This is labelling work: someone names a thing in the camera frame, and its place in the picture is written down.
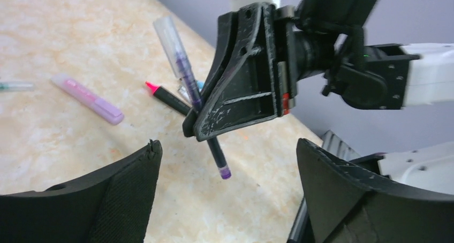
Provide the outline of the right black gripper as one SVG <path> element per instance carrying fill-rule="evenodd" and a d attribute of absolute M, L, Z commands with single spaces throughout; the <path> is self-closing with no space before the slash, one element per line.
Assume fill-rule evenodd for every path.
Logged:
<path fill-rule="evenodd" d="M 296 83 L 323 74 L 323 95 L 338 94 L 351 107 L 375 109 L 382 78 L 367 70 L 364 24 L 377 0 L 301 0 L 292 18 L 276 25 L 275 6 L 261 2 L 218 17 L 215 56 L 191 108 L 185 137 L 205 141 L 286 115 Z M 285 64 L 278 102 L 276 50 Z"/>

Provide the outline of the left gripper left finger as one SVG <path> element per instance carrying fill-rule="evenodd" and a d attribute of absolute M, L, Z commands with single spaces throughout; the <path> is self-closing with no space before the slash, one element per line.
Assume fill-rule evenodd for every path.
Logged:
<path fill-rule="evenodd" d="M 1 196 L 1 242 L 143 242 L 163 155 L 129 156 L 45 191 Z"/>

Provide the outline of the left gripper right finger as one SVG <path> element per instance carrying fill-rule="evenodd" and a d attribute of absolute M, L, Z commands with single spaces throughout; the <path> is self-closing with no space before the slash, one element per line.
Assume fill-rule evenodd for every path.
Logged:
<path fill-rule="evenodd" d="M 307 139 L 297 162 L 316 242 L 453 242 L 453 196 L 392 181 Z"/>

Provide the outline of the black slim pen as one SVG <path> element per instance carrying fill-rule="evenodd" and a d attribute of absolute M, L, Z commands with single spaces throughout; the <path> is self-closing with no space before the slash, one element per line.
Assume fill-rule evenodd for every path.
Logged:
<path fill-rule="evenodd" d="M 172 18 L 170 16 L 158 18 L 153 22 L 153 26 L 174 73 L 185 85 L 194 111 L 199 113 L 203 108 L 202 97 L 192 71 L 191 63 L 188 60 L 186 50 Z M 230 168 L 217 138 L 207 140 L 207 144 L 213 155 L 221 178 L 224 180 L 231 178 Z"/>

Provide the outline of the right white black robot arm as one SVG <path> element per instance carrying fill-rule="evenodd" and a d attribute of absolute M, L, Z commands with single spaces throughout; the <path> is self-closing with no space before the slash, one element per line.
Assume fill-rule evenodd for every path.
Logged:
<path fill-rule="evenodd" d="M 365 45 L 377 0 L 231 0 L 218 18 L 203 107 L 183 122 L 205 141 L 287 115 L 297 83 L 323 74 L 322 94 L 360 110 L 399 110 L 453 100 L 453 45 Z"/>

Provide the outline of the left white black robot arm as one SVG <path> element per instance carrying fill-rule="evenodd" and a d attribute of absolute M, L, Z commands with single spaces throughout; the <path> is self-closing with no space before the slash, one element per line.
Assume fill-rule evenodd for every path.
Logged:
<path fill-rule="evenodd" d="M 43 192 L 1 196 L 1 242 L 143 242 L 157 140 Z M 453 242 L 453 143 L 342 160 L 297 144 L 304 198 L 288 242 Z"/>

